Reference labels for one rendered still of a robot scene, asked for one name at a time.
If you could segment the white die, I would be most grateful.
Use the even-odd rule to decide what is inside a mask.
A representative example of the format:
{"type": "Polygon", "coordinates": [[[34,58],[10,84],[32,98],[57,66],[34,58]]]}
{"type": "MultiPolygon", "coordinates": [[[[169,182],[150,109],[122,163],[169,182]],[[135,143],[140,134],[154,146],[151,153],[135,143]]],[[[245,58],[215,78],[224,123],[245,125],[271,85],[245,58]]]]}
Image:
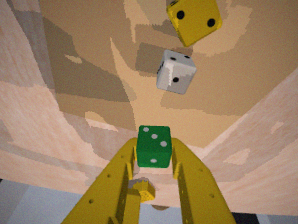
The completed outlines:
{"type": "Polygon", "coordinates": [[[158,68],[156,87],[183,95],[196,72],[190,56],[166,49],[158,68]]]}

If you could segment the green die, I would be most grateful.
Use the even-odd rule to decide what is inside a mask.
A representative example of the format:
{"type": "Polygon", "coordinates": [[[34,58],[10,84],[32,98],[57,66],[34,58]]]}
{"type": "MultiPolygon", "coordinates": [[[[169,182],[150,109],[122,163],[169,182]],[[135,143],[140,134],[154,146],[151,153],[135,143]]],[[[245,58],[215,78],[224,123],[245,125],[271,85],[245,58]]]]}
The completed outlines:
{"type": "Polygon", "coordinates": [[[172,155],[170,127],[139,126],[137,164],[146,168],[168,168],[172,155]]]}

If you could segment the yellow die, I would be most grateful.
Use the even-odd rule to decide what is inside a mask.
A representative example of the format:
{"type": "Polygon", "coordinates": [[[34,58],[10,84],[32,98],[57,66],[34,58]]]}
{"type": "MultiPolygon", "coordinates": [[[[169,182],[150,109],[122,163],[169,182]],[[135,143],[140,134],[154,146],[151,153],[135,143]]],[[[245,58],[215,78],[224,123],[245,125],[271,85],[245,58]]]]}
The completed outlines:
{"type": "Polygon", "coordinates": [[[189,47],[221,28],[216,0],[175,0],[166,12],[184,47],[189,47]]]}

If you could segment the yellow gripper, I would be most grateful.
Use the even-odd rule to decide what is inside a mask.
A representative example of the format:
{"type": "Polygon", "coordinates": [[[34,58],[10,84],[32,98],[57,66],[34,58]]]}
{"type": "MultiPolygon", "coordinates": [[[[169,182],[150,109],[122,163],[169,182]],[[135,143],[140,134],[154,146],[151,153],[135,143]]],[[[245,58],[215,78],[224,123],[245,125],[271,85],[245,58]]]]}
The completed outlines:
{"type": "MultiPolygon", "coordinates": [[[[115,154],[61,224],[123,224],[138,138],[115,154]]],[[[237,224],[211,171],[179,139],[172,138],[173,179],[178,180],[183,224],[237,224]]]]}

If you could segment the tan square mat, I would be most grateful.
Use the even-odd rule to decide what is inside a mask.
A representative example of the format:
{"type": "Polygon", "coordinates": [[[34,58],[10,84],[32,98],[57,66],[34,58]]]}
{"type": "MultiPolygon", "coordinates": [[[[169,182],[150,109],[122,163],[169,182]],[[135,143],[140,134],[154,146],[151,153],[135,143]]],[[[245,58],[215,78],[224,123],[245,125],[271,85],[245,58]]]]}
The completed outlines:
{"type": "Polygon", "coordinates": [[[40,0],[59,110],[205,148],[298,68],[298,0],[216,0],[222,26],[184,47],[175,0],[40,0]],[[185,94],[156,87],[165,50],[190,56],[185,94]]]}

